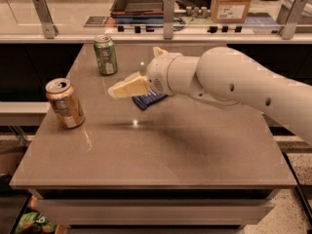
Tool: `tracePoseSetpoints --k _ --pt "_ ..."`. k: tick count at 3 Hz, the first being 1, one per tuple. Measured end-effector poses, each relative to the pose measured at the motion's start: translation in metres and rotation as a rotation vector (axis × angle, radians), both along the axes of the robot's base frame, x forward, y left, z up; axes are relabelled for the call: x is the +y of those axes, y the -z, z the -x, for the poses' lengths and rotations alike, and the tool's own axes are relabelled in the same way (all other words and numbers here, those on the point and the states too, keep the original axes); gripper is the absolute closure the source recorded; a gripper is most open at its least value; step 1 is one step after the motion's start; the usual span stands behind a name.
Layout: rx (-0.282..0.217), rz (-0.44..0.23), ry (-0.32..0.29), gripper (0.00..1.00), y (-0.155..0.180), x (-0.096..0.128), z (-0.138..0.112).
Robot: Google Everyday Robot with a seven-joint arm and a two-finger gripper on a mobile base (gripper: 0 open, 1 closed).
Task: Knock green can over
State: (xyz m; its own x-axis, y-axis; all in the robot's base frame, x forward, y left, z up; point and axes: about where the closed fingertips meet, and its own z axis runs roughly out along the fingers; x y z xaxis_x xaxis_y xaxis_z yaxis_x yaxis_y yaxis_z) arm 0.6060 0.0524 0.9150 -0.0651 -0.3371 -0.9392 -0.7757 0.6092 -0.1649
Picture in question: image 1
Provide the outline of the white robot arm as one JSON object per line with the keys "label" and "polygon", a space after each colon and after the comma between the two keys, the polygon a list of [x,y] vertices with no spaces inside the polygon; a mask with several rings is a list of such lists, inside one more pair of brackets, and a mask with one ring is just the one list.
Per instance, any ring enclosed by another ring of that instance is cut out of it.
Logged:
{"label": "white robot arm", "polygon": [[199,57],[153,49],[146,74],[134,73],[108,89],[114,98],[153,90],[185,95],[217,108],[251,106],[312,144],[312,87],[278,75],[245,54],[215,47]]}

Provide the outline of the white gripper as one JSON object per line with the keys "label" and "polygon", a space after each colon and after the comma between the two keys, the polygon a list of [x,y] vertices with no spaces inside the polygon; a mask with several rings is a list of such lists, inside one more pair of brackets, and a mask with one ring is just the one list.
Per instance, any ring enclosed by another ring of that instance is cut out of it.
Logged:
{"label": "white gripper", "polygon": [[171,64],[176,58],[181,57],[181,54],[167,53],[160,47],[154,47],[153,54],[155,58],[146,68],[147,77],[135,72],[110,87],[108,94],[112,98],[130,98],[146,95],[151,88],[158,94],[171,96],[173,92],[169,86],[168,73]]}

